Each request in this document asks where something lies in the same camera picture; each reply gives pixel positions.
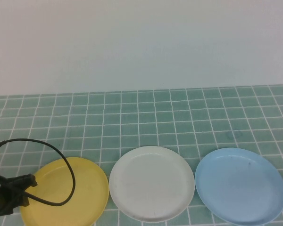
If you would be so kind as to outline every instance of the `tiled surface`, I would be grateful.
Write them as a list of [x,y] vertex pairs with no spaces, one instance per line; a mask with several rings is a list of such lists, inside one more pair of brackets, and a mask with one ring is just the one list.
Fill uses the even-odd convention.
[[[65,156],[96,162],[109,176],[126,152],[144,145],[179,153],[195,171],[201,158],[222,147],[240,147],[268,159],[283,177],[283,85],[0,97],[0,141],[45,140]],[[34,173],[59,156],[40,144],[0,148],[0,174]],[[109,199],[96,226],[224,225],[197,193],[176,218],[135,221]],[[0,225],[23,225],[16,213]],[[283,225],[281,214],[273,225]]]

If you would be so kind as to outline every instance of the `white plate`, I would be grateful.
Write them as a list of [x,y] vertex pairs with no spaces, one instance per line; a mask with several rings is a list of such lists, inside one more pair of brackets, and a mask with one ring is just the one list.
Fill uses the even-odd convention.
[[124,214],[140,221],[160,222],[187,208],[195,181],[189,164],[180,155],[163,147],[146,146],[117,161],[109,189]]

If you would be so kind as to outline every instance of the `plate rim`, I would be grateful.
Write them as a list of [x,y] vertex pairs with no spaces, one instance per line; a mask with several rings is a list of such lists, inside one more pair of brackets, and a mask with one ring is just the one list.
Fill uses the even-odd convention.
[[[155,149],[158,149],[159,151],[163,151],[163,152],[169,152],[171,155],[174,155],[176,156],[177,158],[181,159],[181,160],[184,160],[184,164],[186,167],[188,167],[189,171],[191,172],[191,176],[192,176],[192,189],[193,189],[193,192],[192,192],[192,196],[191,196],[191,199],[189,198],[188,202],[186,202],[187,204],[185,205],[185,208],[183,208],[183,210],[181,210],[179,213],[176,213],[174,214],[173,216],[171,217],[168,217],[168,218],[164,218],[163,220],[147,220],[147,219],[141,219],[141,218],[134,218],[133,216],[131,216],[130,214],[127,213],[127,211],[125,209],[123,209],[122,207],[120,208],[118,205],[117,205],[117,201],[115,199],[115,197],[113,197],[113,191],[114,189],[111,188],[111,183],[110,183],[110,180],[113,180],[113,175],[115,174],[115,170],[117,169],[118,165],[121,164],[120,160],[123,158],[128,158],[130,155],[135,155],[135,156],[139,156],[141,153],[140,151],[142,149],[145,149],[145,148],[155,148]],[[115,165],[113,166],[112,168],[112,171],[110,173],[110,177],[109,177],[109,190],[110,190],[110,195],[111,195],[111,198],[113,200],[113,202],[115,203],[115,205],[117,206],[117,208],[122,211],[125,215],[127,215],[128,217],[132,218],[132,219],[135,219],[135,220],[138,220],[138,221],[142,221],[142,222],[147,222],[147,223],[158,223],[158,222],[164,222],[164,221],[167,221],[167,220],[170,220],[170,219],[173,219],[175,217],[177,217],[179,214],[181,214],[185,209],[187,209],[187,207],[189,206],[191,200],[193,199],[194,197],[194,194],[195,194],[195,177],[194,177],[194,174],[193,174],[193,171],[192,169],[190,168],[189,164],[187,163],[187,161],[181,156],[179,155],[178,153],[168,149],[168,148],[165,148],[165,147],[160,147],[160,146],[142,146],[142,147],[137,147],[129,152],[127,152],[126,154],[124,154],[121,158],[119,158],[119,160],[115,163]]]
[[[199,176],[197,176],[197,175],[199,174],[199,173],[197,173],[197,169],[199,169],[198,167],[200,166],[201,162],[202,162],[204,159],[209,158],[213,153],[216,153],[216,152],[223,152],[223,151],[229,150],[229,149],[238,150],[239,152],[250,153],[251,155],[256,156],[257,158],[259,158],[259,159],[261,159],[261,160],[267,162],[273,169],[275,169],[275,170],[277,171],[279,177],[281,178],[281,180],[282,180],[282,182],[283,182],[283,178],[282,178],[281,174],[279,173],[278,169],[277,169],[271,162],[269,162],[267,159],[265,159],[263,156],[261,156],[261,155],[259,155],[259,154],[257,154],[257,153],[254,153],[254,152],[252,152],[252,151],[249,151],[249,150],[246,150],[246,149],[242,149],[242,148],[226,147],[226,148],[216,149],[216,150],[210,152],[209,154],[207,154],[206,156],[204,156],[204,157],[201,159],[201,161],[199,162],[199,164],[198,164],[198,166],[197,166],[197,168],[196,168],[196,170],[195,170],[195,186],[196,186],[197,193],[198,193],[198,189],[199,189],[199,187],[198,187],[198,185],[197,185],[197,184],[198,184],[197,181],[199,180],[199,179],[198,179]],[[233,223],[233,222],[231,222],[231,221],[228,221],[228,220],[226,220],[226,219],[220,217],[219,215],[217,215],[209,206],[207,206],[207,205],[205,204],[205,202],[203,201],[203,197],[201,197],[201,195],[200,195],[199,193],[198,193],[198,196],[200,197],[200,199],[201,199],[201,201],[203,202],[203,204],[204,204],[213,214],[215,214],[217,217],[219,217],[220,219],[224,220],[224,221],[227,222],[227,223],[230,223],[230,224],[233,224],[233,225],[238,225],[238,224],[235,224],[235,223]],[[263,224],[267,224],[267,223],[270,223],[270,222],[274,221],[282,212],[283,212],[283,206],[282,206],[281,209],[279,210],[279,213],[278,213],[272,220],[268,220],[268,221],[266,221],[266,222],[263,223]],[[238,225],[238,226],[258,226],[258,225],[256,225],[256,224],[244,224],[244,225]]]

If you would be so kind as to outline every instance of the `white grout line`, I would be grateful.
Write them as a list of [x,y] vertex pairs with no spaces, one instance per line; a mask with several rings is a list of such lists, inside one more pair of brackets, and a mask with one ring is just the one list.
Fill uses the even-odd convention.
[[[207,112],[208,112],[208,105],[207,105],[206,99],[204,99],[204,102],[206,103]],[[209,112],[208,112],[208,120],[209,120],[209,122],[210,122],[210,124],[211,124],[211,128],[213,129],[212,120],[211,120],[211,116],[209,115]],[[218,149],[218,144],[217,144],[217,140],[216,140],[216,137],[215,137],[215,133],[213,133],[213,136],[214,136],[215,144],[216,144],[217,149]]]
[[173,111],[173,103],[172,103],[172,97],[171,97],[171,92],[170,92],[170,90],[169,90],[169,96],[170,96],[170,102],[171,102],[171,107],[172,107],[172,116],[173,116],[173,124],[174,124],[174,129],[175,129],[177,150],[178,150],[178,154],[180,155],[179,146],[178,146],[177,131],[176,131],[176,125],[175,125],[175,118],[174,118],[174,111]]
[[[56,101],[57,101],[57,95],[55,96],[54,106],[56,105]],[[50,127],[50,125],[51,125],[51,120],[52,120],[52,116],[50,117],[50,121],[49,121],[49,128],[48,128],[47,135],[46,135],[46,139],[45,139],[46,142],[48,142],[49,131],[50,131],[50,129],[52,128],[52,127]],[[42,163],[42,158],[43,158],[43,155],[44,155],[44,151],[45,151],[45,147],[43,148],[42,153],[41,153],[41,156],[40,156],[39,168],[41,167],[41,163]]]

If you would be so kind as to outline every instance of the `light blue plate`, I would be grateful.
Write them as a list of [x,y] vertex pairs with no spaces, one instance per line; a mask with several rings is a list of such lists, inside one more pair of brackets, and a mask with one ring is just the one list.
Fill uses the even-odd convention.
[[283,179],[266,159],[240,148],[206,155],[195,173],[197,192],[218,217],[235,225],[258,226],[283,210]]

